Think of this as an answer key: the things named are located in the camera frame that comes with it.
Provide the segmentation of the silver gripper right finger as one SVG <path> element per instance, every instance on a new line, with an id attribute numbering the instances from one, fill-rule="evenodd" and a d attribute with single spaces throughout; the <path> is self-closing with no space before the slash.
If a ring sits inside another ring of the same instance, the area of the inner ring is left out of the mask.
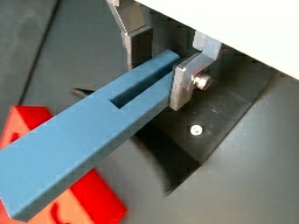
<path id="1" fill-rule="evenodd" d="M 187 57 L 174 68 L 170 107 L 178 111 L 193 98 L 195 88 L 206 90 L 211 77 L 206 70 L 221 55 L 222 43 L 209 35 L 197 31 L 193 47 L 197 53 Z"/>

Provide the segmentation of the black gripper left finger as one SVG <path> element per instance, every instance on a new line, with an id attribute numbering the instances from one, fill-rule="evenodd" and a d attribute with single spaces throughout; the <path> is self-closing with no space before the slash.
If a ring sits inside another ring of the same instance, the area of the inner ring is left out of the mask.
<path id="1" fill-rule="evenodd" d="M 135 0 L 107 0 L 126 48 L 127 67 L 132 69 L 153 58 L 154 29 L 146 22 L 142 5 Z"/>

